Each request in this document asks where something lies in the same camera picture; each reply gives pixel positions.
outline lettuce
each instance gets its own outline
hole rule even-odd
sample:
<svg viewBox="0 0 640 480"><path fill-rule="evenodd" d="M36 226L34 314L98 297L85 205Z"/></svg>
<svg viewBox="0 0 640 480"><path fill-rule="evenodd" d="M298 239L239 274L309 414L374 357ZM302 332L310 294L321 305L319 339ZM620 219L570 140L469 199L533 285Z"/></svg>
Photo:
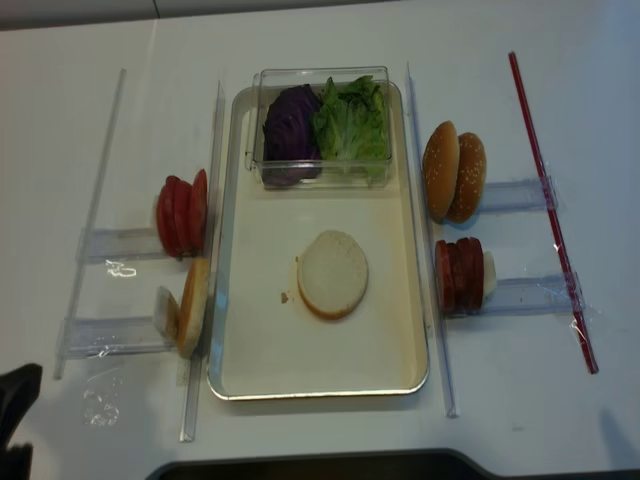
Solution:
<svg viewBox="0 0 640 480"><path fill-rule="evenodd" d="M311 117L315 141L323 160L376 161L387 159L386 108L380 85L370 75L338 89L329 78L320 110ZM370 176L383 167L367 167Z"/></svg>

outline white table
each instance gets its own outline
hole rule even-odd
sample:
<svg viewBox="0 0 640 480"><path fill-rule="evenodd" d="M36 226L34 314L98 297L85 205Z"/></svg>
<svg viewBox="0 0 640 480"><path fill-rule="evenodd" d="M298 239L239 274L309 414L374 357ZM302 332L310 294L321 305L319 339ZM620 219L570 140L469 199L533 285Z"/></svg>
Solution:
<svg viewBox="0 0 640 480"><path fill-rule="evenodd" d="M40 399L14 435L35 446L32 478L429 448L502 475L640 468L638 24L633 0L442 0L1 33L0 370L45 368ZM136 360L153 372L143 382L124 371L115 425L83 425L87 365L71 362L62 381L52 370L119 68L135 93L122 125L158 132L163 154L206 157L218 77L228 108L267 67L382 64L404 94L409 61L422 140L447 118L483 138L504 135L520 158L490 170L500 180L534 172L510 50L558 180L572 263L601 311L590 323L600 374L587 374L566 319L481 319L450 331L457 419L444 416L431 334L430 377L406 398L232 405L203 384L196 441L179 444L176 361L162 356ZM114 151L141 148L128 142ZM535 270L535 258L503 252L502 268Z"/></svg>

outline red stick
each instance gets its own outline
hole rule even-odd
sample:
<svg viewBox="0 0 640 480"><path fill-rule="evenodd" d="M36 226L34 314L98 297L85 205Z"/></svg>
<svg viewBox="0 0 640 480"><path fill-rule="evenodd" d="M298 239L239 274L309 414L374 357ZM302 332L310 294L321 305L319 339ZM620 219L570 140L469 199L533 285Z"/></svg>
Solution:
<svg viewBox="0 0 640 480"><path fill-rule="evenodd" d="M533 158L536 162L536 169L538 170L538 176L543 178L547 175L544 168L544 162L542 161L542 152L540 151L540 145L538 144L538 137L533 127L533 119L531 118L531 111L529 110L529 103L527 102L527 96L524 93L524 85L522 83L522 77L520 76L520 69L518 68L518 60L516 59L515 52L509 53L509 63L511 64L511 71L513 73L513 80L516 83L516 89L518 90L518 99L520 100L520 107L522 108L522 116L524 117L524 123L527 127L527 133L529 134L529 143L531 143L531 150L533 152ZM551 194L545 189L545 197L547 197L547 203L551 201ZM576 334L580 347L582 348L582 354L587 362L587 368L589 373L598 373L598 364L596 363L595 356L593 354L593 348L591 347L591 341L589 340L589 333L587 332L587 326L584 322L584 315L582 312L582 306L580 305L580 299L578 298L577 288L578 285L572 279L571 263L569 262L569 255L564 245L562 238L562 229L560 228L560 222L558 220L558 214L555 209L548 209L549 222L551 223L551 230L553 230L553 238L555 240L555 247L558 251L558 257L560 257L560 265L562 271L567 277L567 290L569 291L569 298L571 299L571 306L573 309L573 328L577 330Z"/></svg>

